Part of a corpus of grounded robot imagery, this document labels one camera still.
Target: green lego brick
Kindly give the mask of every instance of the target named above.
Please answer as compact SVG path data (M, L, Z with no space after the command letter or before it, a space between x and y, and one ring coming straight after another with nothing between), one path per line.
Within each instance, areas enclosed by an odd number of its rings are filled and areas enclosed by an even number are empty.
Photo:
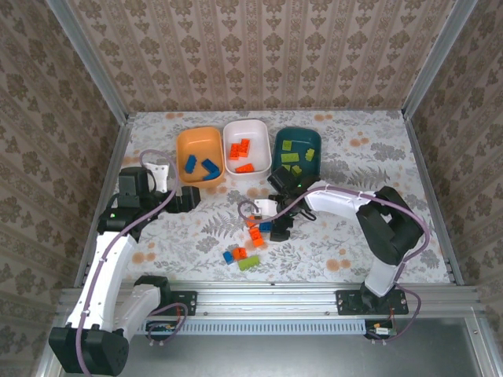
M282 153L281 154L282 163L297 163L299 162L299 153Z
M314 157L314 149L312 149L312 148L307 149L306 160L307 161L312 161L313 157Z
M239 269L241 271L245 271L246 269L250 269L251 267L255 267L256 265L259 264L260 262L258 255L253 255L250 258L241 259L240 261L237 261L237 265L239 266Z
M292 173L298 177L302 173L302 169L300 169L299 165L295 165L292 167Z
M291 140L283 140L283 150L291 151L292 150L292 141Z

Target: blue lego brick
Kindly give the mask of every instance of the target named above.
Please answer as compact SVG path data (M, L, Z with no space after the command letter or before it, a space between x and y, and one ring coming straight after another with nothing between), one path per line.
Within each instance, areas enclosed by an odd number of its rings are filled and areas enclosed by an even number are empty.
M219 170L219 168L209 159L205 159L201 163L201 165L203 165L203 168L206 169L207 171L209 171L210 173L213 173L213 172Z
M211 179L215 179L220 175L220 169L217 168L214 172L208 174L206 177L203 178L203 181L210 181Z
M270 222L263 222L262 224L259 224L259 231L261 233L268 233L271 228L272 224Z
M195 155L190 155L189 158L187 159L187 162L185 163L185 171L189 174L192 174L194 172L194 168L196 167L196 157Z
M225 253L223 253L223 258L226 260L226 263L228 265L234 262L233 255L230 253L230 251L226 251Z

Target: orange bowl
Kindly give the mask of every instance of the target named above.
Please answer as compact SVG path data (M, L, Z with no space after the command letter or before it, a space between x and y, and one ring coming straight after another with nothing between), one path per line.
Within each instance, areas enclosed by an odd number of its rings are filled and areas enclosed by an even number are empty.
M191 174L185 171L185 164L190 155L195 155L197 159L196 167ZM210 174L201 165L205 159L209 159L220 169L220 175L217 178L209 181L203 180L204 177ZM191 128L183 131L176 139L176 161L180 181L184 185L195 186L200 189L220 185L223 181L224 172L220 132L214 127Z

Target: gray floor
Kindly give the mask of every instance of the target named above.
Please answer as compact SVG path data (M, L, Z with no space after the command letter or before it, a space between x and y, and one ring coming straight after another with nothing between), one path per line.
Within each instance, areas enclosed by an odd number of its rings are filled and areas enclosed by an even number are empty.
M150 347L135 337L121 377L481 376L463 320L420 320L396 342L360 336L180 336Z

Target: damask wallpaper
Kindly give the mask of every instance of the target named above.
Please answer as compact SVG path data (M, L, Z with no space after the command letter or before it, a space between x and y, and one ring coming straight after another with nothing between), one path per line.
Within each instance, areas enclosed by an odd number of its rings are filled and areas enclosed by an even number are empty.
M0 2L0 376L30 375L118 125L43 1Z
M468 284L503 342L503 3L479 0L413 117Z
M402 107L454 0L69 0L130 112Z

